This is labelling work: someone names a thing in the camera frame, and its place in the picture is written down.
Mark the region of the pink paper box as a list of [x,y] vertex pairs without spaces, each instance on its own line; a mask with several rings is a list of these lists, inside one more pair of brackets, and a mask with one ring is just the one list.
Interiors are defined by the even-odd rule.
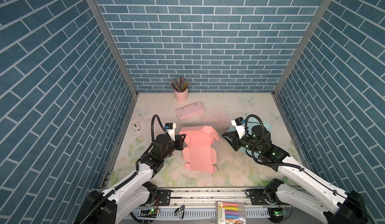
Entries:
[[217,154],[212,144],[220,141],[216,130],[211,126],[195,126],[183,127],[179,133],[186,135],[182,151],[185,169],[214,174]]

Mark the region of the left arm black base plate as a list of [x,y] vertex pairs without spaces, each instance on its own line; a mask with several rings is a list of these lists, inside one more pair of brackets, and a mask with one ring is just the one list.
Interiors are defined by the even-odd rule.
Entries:
[[147,200],[147,206],[163,207],[170,205],[171,190],[170,189],[157,189],[152,190],[149,193]]

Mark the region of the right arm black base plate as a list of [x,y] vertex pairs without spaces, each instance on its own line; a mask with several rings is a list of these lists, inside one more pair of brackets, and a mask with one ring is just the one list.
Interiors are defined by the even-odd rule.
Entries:
[[245,194],[250,198],[250,201],[254,206],[277,204],[277,197],[275,193],[268,189],[247,189]]

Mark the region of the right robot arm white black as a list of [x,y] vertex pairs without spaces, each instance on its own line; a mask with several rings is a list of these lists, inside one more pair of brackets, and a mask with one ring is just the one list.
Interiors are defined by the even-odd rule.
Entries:
[[256,125],[251,133],[247,133],[243,125],[235,128],[222,134],[235,151],[244,148],[257,164],[272,168],[304,189],[297,191],[275,178],[265,186],[267,203],[289,204],[324,224],[367,224],[372,221],[361,194],[338,188],[304,167],[272,143],[271,134],[265,127]]

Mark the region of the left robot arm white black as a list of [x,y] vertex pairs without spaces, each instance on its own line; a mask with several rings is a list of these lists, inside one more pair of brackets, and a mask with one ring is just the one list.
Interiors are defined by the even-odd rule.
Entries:
[[103,191],[92,191],[75,218],[75,224],[118,224],[132,211],[154,202],[157,186],[150,180],[176,150],[182,151],[186,134],[160,134],[135,164],[135,170],[118,184]]

